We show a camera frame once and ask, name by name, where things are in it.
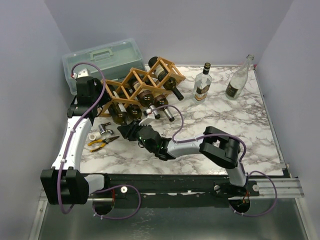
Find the clear glass bottle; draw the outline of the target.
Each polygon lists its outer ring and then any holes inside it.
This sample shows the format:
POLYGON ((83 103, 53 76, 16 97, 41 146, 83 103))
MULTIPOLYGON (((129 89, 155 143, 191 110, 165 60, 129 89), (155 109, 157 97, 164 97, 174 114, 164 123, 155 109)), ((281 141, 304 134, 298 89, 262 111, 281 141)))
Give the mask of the clear glass bottle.
POLYGON ((225 96, 228 99, 236 100, 240 96, 242 90, 244 89, 247 83, 249 69, 253 60, 254 55, 249 54, 246 57, 246 60, 243 63, 243 65, 230 78, 228 86, 225 90, 225 96))

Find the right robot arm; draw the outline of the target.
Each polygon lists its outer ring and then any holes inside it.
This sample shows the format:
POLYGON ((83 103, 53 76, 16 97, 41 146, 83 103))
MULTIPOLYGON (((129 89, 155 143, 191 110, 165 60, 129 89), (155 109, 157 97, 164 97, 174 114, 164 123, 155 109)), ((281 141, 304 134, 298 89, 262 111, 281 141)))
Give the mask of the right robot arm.
POLYGON ((132 121, 117 129, 124 139, 138 142, 162 161, 202 154, 217 166, 226 169, 230 191, 234 195, 241 196, 247 192, 248 177, 242 164, 247 147, 240 138, 208 126, 203 134, 194 138, 174 140, 173 137, 162 137, 151 125, 139 125, 139 123, 139 121, 132 121))

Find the clear square liquor bottle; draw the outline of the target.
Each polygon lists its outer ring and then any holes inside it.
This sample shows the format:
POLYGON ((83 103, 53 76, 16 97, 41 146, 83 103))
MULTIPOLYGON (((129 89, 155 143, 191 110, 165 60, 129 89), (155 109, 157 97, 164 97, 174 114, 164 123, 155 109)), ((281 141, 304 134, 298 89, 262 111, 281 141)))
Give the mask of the clear square liquor bottle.
POLYGON ((206 100, 213 78, 209 74, 211 64, 206 62, 201 73, 197 74, 193 87, 193 101, 201 104, 206 100))

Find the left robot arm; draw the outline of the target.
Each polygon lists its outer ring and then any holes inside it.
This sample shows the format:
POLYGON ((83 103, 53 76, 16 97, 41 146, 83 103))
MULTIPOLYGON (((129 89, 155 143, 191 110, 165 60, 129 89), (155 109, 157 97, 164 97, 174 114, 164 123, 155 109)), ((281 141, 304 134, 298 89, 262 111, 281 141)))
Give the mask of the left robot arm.
POLYGON ((67 111, 67 127, 59 153, 40 180, 51 205, 83 205, 89 195, 104 198, 111 185, 102 174, 80 172, 81 157, 87 136, 98 114, 98 107, 111 99, 97 78, 83 76, 76 80, 77 94, 67 111))

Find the green wine bottle black neck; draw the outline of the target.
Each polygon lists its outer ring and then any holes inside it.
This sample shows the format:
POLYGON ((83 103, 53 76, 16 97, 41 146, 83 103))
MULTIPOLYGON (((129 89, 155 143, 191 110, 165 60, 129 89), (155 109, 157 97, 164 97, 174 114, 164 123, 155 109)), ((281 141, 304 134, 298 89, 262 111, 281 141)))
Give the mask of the green wine bottle black neck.
POLYGON ((137 95, 137 99, 143 107, 154 110, 153 114, 155 119, 157 120, 160 119, 161 115, 156 110, 156 106, 154 105, 154 96, 150 90, 146 90, 146 89, 141 90, 137 95))

